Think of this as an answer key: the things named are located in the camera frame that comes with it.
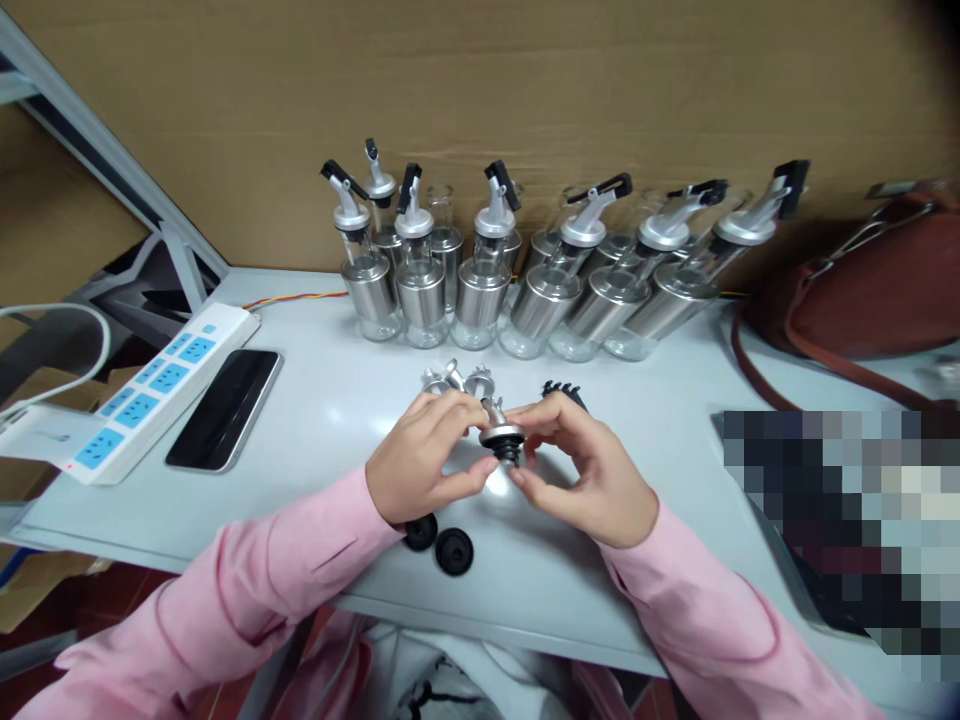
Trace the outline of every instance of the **glass bottle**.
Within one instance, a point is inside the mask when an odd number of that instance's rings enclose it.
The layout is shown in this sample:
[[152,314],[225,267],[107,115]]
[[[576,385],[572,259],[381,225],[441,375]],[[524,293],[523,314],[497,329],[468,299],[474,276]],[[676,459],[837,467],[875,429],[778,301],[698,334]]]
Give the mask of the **glass bottle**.
[[796,211],[809,166],[807,160],[794,160],[776,168],[766,193],[753,207],[723,217],[687,260],[657,268],[652,297],[604,348],[624,360],[643,360],[661,340],[716,300],[723,272],[747,250],[774,236],[775,218],[789,218]]
[[[524,276],[510,319],[499,334],[500,346],[514,357],[530,360],[546,349],[550,335],[573,308],[583,289],[577,271],[603,240],[604,209],[632,191],[630,176],[617,175],[584,193],[587,206],[560,226],[560,242],[546,263]],[[570,198],[579,202],[579,196]]]
[[370,211],[358,205],[351,191],[363,199],[366,192],[335,161],[328,160],[321,174],[340,196],[333,211],[333,224],[343,239],[347,259],[340,266],[340,275],[347,286],[357,312],[357,326],[367,340],[382,342],[401,329],[400,313],[390,262],[370,244]]
[[550,338],[550,348],[568,362],[592,359],[650,297],[650,275],[690,237],[687,221],[719,203],[726,189],[725,180],[711,180],[670,193],[665,204],[639,223],[633,247],[614,265],[590,274],[577,307]]
[[459,271],[457,311],[450,335],[465,350],[482,350],[497,335],[497,320],[512,277],[504,252],[516,229],[513,211],[520,200],[500,160],[484,170],[490,185],[490,204],[477,213],[473,257]]
[[370,162],[370,177],[363,189],[370,196],[373,210],[373,231],[370,241],[390,261],[390,282],[394,281],[397,266],[402,259],[400,236],[397,235],[397,181],[392,175],[380,170],[380,151],[373,138],[367,138],[367,160]]
[[397,205],[397,234],[403,260],[396,284],[403,310],[404,337],[416,348],[436,347],[447,336],[443,264],[433,256],[433,216],[419,206],[420,166],[409,163]]
[[444,308],[457,307],[457,270],[463,261],[463,235],[453,226],[453,187],[431,185],[427,188],[427,210],[433,215],[433,256],[443,265]]

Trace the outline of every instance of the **oil dispenser bottle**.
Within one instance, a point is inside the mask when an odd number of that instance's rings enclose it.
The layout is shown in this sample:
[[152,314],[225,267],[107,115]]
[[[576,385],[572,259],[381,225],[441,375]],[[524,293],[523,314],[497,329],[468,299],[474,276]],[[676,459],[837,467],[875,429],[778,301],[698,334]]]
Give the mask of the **oil dispenser bottle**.
[[427,210],[433,215],[431,244],[433,256],[443,265],[444,309],[457,307],[457,270],[463,261],[463,235],[453,226],[453,187],[431,185],[427,188]]
[[[546,263],[531,268],[521,283],[510,319],[500,331],[500,345],[509,354],[521,360],[543,354],[550,335],[583,289],[577,271],[607,233],[600,216],[632,191],[630,176],[622,173],[583,194],[587,206],[560,226],[560,244],[553,255]],[[583,197],[574,195],[569,202],[580,202]]]
[[579,275],[584,284],[594,270],[613,266],[624,256],[628,262],[631,260],[634,264],[639,262],[640,256],[632,252],[637,246],[637,228],[647,218],[656,215],[667,198],[661,191],[647,189],[634,193],[630,200],[633,201],[631,207],[621,215],[619,221],[605,223],[608,228],[607,236],[597,245],[597,249],[590,253],[583,267],[580,268]]
[[367,138],[367,160],[370,162],[370,177],[363,189],[370,196],[373,207],[373,232],[370,241],[390,261],[390,281],[393,282],[397,266],[403,260],[400,236],[397,235],[397,181],[380,169],[380,151],[373,138]]
[[[579,213],[587,205],[587,189],[583,187],[565,187],[560,191],[557,201],[557,210],[550,223],[537,230],[530,239],[530,251],[524,260],[521,279],[530,272],[530,269],[542,265],[551,258],[554,251],[560,246],[560,227],[568,219]],[[571,198],[581,198],[571,202]]]
[[[568,362],[592,360],[650,297],[650,276],[690,237],[688,220],[721,202],[726,190],[726,180],[710,180],[668,194],[666,204],[639,224],[633,247],[590,274],[576,308],[551,336],[550,349]],[[590,258],[596,256],[594,251]]]
[[433,215],[419,202],[422,173],[419,165],[408,163],[400,188],[397,234],[403,242],[403,260],[395,279],[407,342],[432,348],[447,337],[447,324],[443,264],[432,253]]
[[713,230],[720,218],[726,217],[735,210],[741,210],[753,202],[753,192],[743,185],[729,185],[727,196],[717,205],[705,208],[690,218],[687,225],[690,227],[690,239],[679,248],[670,262],[682,262],[697,252],[706,242],[707,236]]
[[457,312],[450,335],[465,350],[482,350],[497,336],[497,318],[510,285],[512,271],[504,251],[517,227],[513,213],[520,199],[503,162],[485,170],[490,185],[490,205],[477,213],[473,257],[460,266]]
[[720,296],[717,278],[750,248],[777,231],[776,219],[793,217],[809,160],[793,160],[776,168],[766,193],[749,210],[722,218],[704,244],[682,263],[664,264],[653,274],[653,295],[604,348],[624,360],[643,360],[657,344]]
[[[513,183],[513,194],[516,195],[517,202],[520,202],[521,198],[523,198],[523,185],[516,180],[511,180],[510,182]],[[523,236],[520,235],[519,230],[514,228],[510,237],[507,238],[506,246],[503,248],[503,262],[510,271],[511,277],[517,272],[517,260],[520,259],[521,245],[523,245]]]
[[340,204],[333,211],[333,225],[347,249],[340,275],[357,311],[360,334],[373,342],[389,340],[401,328],[397,298],[389,278],[390,262],[371,247],[370,211],[357,204],[351,194],[366,200],[367,193],[334,160],[327,160],[320,174],[340,196]]

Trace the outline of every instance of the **white table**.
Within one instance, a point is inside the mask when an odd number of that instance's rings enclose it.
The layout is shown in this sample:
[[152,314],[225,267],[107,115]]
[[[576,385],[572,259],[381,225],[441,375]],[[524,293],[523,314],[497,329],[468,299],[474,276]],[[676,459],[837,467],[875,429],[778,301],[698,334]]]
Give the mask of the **white table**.
[[[264,297],[342,289],[338,275],[233,270],[213,299],[243,304]],[[172,470],[163,459],[185,414],[130,476],[113,487],[59,478],[13,535],[41,543],[181,572],[218,527],[279,510],[363,463],[417,393],[426,367],[456,357],[469,370],[493,371],[507,405],[538,399],[548,380],[574,381],[589,410],[623,439],[660,497],[713,552],[798,627],[813,649],[876,703],[934,712],[945,688],[909,682],[900,659],[873,642],[818,631],[800,614],[785,574],[764,540],[750,502],[724,470],[710,415],[769,409],[741,376],[728,349],[722,304],[689,322],[643,363],[601,355],[585,365],[550,356],[523,362],[494,345],[479,353],[448,341],[429,351],[374,345],[354,328],[350,300],[300,300],[260,311],[248,347],[279,350],[285,364],[240,461],[222,475]],[[748,336],[758,367],[787,397],[810,409],[895,409],[881,396],[811,369]],[[870,363],[920,388],[916,368],[929,358]],[[449,468],[485,451],[476,436],[460,443]],[[558,471],[571,472],[561,455]],[[444,575],[431,553],[398,544],[337,600],[389,620],[469,634],[637,672],[664,675],[639,622],[608,579],[596,547],[531,509],[497,471],[482,494],[438,513],[441,529],[461,527],[476,558],[460,578]]]

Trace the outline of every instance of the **cardboard wall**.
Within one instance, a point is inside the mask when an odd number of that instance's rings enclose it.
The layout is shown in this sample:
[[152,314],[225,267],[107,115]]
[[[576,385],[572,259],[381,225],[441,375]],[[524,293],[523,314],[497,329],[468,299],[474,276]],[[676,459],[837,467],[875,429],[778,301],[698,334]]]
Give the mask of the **cardboard wall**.
[[[0,305],[62,300],[146,235],[25,111],[0,107]],[[23,331],[0,319],[0,349]]]
[[503,158],[525,236],[561,187],[621,170],[762,189],[808,157],[810,221],[960,168],[955,66],[909,0],[0,4],[238,265],[337,269],[317,171],[365,176],[369,135],[394,175],[452,184],[467,229]]

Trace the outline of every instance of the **metal clasp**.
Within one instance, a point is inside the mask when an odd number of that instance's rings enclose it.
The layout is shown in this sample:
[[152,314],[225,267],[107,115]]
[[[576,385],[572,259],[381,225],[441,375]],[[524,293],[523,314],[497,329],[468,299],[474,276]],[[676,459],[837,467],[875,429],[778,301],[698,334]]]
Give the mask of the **metal clasp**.
[[883,235],[883,233],[887,232],[888,230],[892,230],[893,228],[906,225],[907,223],[911,223],[914,220],[919,220],[924,215],[929,214],[937,205],[933,200],[929,200],[926,203],[924,203],[923,207],[918,209],[912,215],[909,215],[905,218],[897,220],[896,222],[889,222],[887,220],[881,219],[881,216],[883,215],[884,210],[886,210],[890,206],[891,202],[893,201],[891,200],[889,202],[885,202],[883,205],[881,205],[872,213],[870,213],[870,217],[867,219],[867,222],[865,222],[860,227],[860,229],[857,230],[850,237],[849,240],[847,240],[843,245],[837,248],[829,257],[821,258],[820,267],[817,269],[816,272],[813,273],[813,275],[807,278],[807,282],[810,282],[814,278],[822,275],[827,270],[832,268],[834,263],[840,258],[842,258],[844,255],[853,252],[859,247],[863,247],[868,242],[870,242],[871,240],[875,240],[876,238],[880,237],[881,235]]

